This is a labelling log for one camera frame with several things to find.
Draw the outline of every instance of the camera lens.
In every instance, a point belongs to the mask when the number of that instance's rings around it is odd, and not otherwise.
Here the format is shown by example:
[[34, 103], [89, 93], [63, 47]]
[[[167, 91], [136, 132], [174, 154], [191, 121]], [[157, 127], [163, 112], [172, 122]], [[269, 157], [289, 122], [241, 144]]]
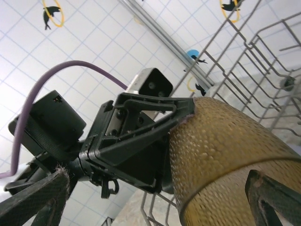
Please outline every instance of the camera lens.
[[155, 89], [156, 85], [153, 82], [149, 83], [149, 88], [150, 89]]

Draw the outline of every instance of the bird decal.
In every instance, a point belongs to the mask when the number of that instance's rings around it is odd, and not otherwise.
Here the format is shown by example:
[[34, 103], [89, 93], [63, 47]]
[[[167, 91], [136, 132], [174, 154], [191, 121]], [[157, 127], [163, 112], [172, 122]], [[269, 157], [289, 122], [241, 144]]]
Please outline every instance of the bird decal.
[[200, 85], [196, 84], [196, 89], [201, 92], [202, 96], [206, 95], [206, 91]]
[[[241, 0], [237, 0], [237, 4], [238, 4], [238, 7], [237, 7], [237, 11], [239, 11], [239, 7], [241, 6]], [[230, 3], [229, 4], [222, 4], [222, 9], [226, 10], [226, 11], [230, 11], [232, 12], [233, 9], [235, 7], [235, 1], [234, 0], [230, 0]]]
[[[189, 55], [192, 59], [197, 60], [197, 56], [199, 55], [199, 52], [195, 49], [191, 49], [187, 52], [187, 55]], [[200, 59], [197, 61], [197, 64], [199, 63], [207, 64], [206, 60], [200, 60]]]
[[[55, 17], [55, 15], [54, 15], [55, 12], [61, 12], [61, 8], [59, 8], [57, 6], [46, 7], [46, 9], [52, 17]], [[44, 23], [45, 23], [45, 30], [47, 30], [47, 28], [49, 28], [51, 30], [51, 28], [48, 25], [49, 16], [47, 15], [45, 8], [43, 8], [43, 10], [44, 10], [43, 17], [44, 17]]]

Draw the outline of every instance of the yellow ring decal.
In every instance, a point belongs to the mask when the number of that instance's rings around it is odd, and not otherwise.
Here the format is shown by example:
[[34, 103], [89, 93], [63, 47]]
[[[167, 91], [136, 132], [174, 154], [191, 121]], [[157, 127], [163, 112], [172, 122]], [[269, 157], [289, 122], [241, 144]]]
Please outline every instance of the yellow ring decal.
[[134, 21], [135, 21], [137, 24], [144, 25], [144, 23], [143, 23], [136, 15], [134, 15]]
[[[234, 5], [237, 6], [237, 0], [234, 0]], [[222, 0], [220, 0], [220, 6], [221, 6], [221, 9], [222, 9], [222, 13], [224, 14], [224, 17], [227, 18], [227, 14], [225, 12], [225, 10], [222, 8]], [[236, 20], [231, 20], [232, 23], [236, 23], [238, 20], [239, 20], [239, 11], [238, 11], [238, 8], [236, 9]]]
[[190, 86], [189, 86], [189, 84], [190, 84], [192, 78], [193, 78], [193, 76], [192, 76], [192, 77], [188, 80], [188, 82], [187, 82], [187, 89], [188, 89], [189, 91], [191, 91], [191, 92], [194, 92], [194, 91], [196, 91], [196, 90], [195, 90], [195, 89], [191, 89]]
[[44, 7], [45, 12], [46, 12], [47, 16], [49, 17], [50, 21], [51, 21], [55, 26], [57, 26], [57, 27], [62, 27], [63, 24], [64, 24], [64, 13], [63, 13], [63, 10], [62, 10], [62, 8], [61, 8], [61, 6], [60, 6], [60, 3], [58, 3], [57, 0], [54, 0], [54, 1], [55, 1], [56, 5], [60, 8], [60, 12], [61, 12], [61, 14], [62, 14], [61, 24], [57, 24], [57, 23], [54, 21], [53, 17], [52, 17], [52, 16], [50, 15], [50, 13], [48, 12], [47, 6], [46, 6], [46, 4], [45, 4], [45, 0], [42, 0], [43, 7]]

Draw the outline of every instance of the black bracket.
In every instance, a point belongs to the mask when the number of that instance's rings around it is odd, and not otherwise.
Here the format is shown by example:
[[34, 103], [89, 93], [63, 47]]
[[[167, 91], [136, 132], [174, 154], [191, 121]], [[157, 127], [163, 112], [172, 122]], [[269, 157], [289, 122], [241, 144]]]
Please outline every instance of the black bracket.
[[292, 225], [301, 225], [300, 193], [257, 170], [250, 171], [245, 191], [257, 226], [282, 226], [275, 211]]
[[[124, 112], [121, 128], [114, 136], [103, 136], [97, 158], [112, 166], [119, 165], [156, 140], [166, 136], [186, 116], [194, 114], [192, 98], [150, 97], [122, 93], [114, 109]], [[171, 112], [161, 120], [137, 128], [142, 111]]]

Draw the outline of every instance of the white tile wall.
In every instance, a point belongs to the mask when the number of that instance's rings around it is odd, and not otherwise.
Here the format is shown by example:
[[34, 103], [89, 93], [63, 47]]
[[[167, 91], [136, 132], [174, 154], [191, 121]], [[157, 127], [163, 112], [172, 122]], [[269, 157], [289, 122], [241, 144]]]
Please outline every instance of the white tile wall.
[[[52, 0], [45, 2], [47, 6], [55, 6]], [[20, 113], [34, 82], [56, 64], [75, 59], [89, 61], [127, 85], [145, 67], [158, 67], [174, 85], [184, 75], [184, 65], [146, 27], [137, 24], [117, 0], [59, 0], [59, 3], [65, 17], [63, 27], [49, 21], [51, 30], [44, 30], [40, 0], [0, 0], [1, 172], [10, 166], [13, 136], [8, 123]], [[55, 13], [57, 23], [60, 16]], [[177, 96], [190, 94], [185, 85]], [[82, 67], [59, 72], [39, 97], [54, 89], [87, 123], [83, 137], [100, 104], [115, 99], [122, 91], [107, 78]], [[22, 148], [20, 163], [31, 158]], [[107, 216], [116, 217], [135, 188], [121, 183], [120, 193], [109, 200], [101, 199], [100, 191], [91, 183], [79, 182], [67, 202], [61, 225], [99, 226]]]
[[[190, 49], [202, 51], [225, 19], [221, 11], [219, 0], [136, 1], [153, 16], [157, 23], [185, 51]], [[240, 19], [235, 23], [237, 27], [242, 25], [256, 3], [257, 0], [245, 0], [243, 2], [240, 7]], [[290, 1], [289, 4], [283, 0], [263, 0], [251, 20], [243, 28], [242, 32], [247, 40], [250, 40], [259, 29], [294, 13], [298, 13], [300, 9], [301, 1], [299, 0]], [[229, 43], [234, 33], [234, 29], [230, 25], [227, 25], [220, 35], [215, 38], [215, 41], [211, 44], [208, 52], [217, 58]], [[273, 37], [276, 48], [278, 47], [276, 43], [287, 43], [289, 42], [287, 40], [288, 39], [281, 34], [276, 38]], [[225, 55], [220, 59], [220, 64], [226, 71], [229, 70], [236, 61], [242, 52], [243, 47], [243, 40], [241, 38], [236, 38], [235, 43], [229, 47], [229, 50], [226, 51]], [[287, 66], [298, 65], [298, 58], [299, 57], [285, 58]], [[207, 59], [208, 65], [200, 65], [205, 72], [208, 71], [210, 63], [211, 65], [213, 63], [209, 61], [210, 60]], [[239, 72], [238, 75], [246, 76], [241, 72]], [[221, 71], [212, 73], [209, 77], [216, 82], [223, 79]]]

